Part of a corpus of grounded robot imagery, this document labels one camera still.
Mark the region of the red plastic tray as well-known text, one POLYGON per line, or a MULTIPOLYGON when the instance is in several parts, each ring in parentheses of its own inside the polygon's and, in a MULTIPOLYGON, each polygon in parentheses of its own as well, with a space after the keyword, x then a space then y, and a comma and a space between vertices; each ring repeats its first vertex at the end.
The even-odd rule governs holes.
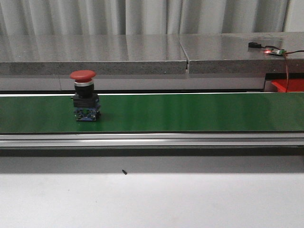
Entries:
POLYGON ((285 92, 303 92, 304 80, 303 79, 275 79, 271 81, 271 84, 277 88, 280 93, 285 92))

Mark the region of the aluminium conveyor frame rail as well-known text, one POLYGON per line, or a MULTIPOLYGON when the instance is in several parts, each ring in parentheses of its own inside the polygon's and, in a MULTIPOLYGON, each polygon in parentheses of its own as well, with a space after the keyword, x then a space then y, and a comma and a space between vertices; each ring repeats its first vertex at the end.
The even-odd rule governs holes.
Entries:
POLYGON ((152 146, 302 146, 303 133, 2 134, 2 148, 152 146))

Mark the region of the white corrugated curtain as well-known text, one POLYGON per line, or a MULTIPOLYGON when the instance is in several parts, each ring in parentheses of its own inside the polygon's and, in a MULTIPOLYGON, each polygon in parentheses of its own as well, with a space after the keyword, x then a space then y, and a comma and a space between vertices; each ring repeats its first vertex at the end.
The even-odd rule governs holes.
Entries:
POLYGON ((3 0, 3 35, 303 31, 301 0, 3 0))

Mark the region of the small green circuit board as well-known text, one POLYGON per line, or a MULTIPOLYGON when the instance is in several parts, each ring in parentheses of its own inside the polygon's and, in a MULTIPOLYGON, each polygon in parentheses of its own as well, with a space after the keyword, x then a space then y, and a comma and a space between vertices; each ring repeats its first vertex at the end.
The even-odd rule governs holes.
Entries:
POLYGON ((269 55, 283 56, 286 53, 286 50, 277 48, 266 48, 264 52, 269 55))

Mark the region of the grey stone counter slab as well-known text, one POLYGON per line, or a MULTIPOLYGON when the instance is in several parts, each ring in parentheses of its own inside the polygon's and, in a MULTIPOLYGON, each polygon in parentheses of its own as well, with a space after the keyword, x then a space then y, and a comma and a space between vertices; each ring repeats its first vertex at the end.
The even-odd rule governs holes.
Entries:
POLYGON ((302 32, 184 35, 12 35, 0 37, 2 75, 292 73, 304 70, 302 32), (262 48, 249 48, 256 42, 262 48), (266 48, 284 49, 283 56, 266 48))

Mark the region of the green conveyor belt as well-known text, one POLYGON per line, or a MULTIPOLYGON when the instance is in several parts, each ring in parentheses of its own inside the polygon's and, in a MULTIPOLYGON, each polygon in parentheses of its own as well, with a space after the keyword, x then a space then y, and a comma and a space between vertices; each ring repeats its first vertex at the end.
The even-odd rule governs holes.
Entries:
POLYGON ((101 95, 101 117, 79 122, 69 96, 0 99, 1 133, 297 132, 303 93, 101 95))

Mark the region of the black plug connector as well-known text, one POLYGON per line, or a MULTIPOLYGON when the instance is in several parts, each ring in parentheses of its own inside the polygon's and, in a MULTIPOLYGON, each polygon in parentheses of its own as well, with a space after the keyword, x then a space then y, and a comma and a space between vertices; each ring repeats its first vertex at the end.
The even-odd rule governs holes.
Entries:
POLYGON ((248 43, 248 47, 249 48, 258 48, 258 49, 260 49, 260 48, 262 48, 262 45, 259 44, 259 43, 256 43, 256 42, 249 42, 248 43))

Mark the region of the red mushroom push button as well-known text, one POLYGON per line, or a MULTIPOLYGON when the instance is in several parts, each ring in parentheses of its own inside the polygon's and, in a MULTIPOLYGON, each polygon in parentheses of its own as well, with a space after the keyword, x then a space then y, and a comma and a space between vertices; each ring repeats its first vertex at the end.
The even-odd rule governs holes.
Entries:
POLYGON ((94 92, 92 70, 78 70, 70 74, 74 80, 75 94, 72 97, 77 121, 96 121, 100 116, 99 96, 94 92))

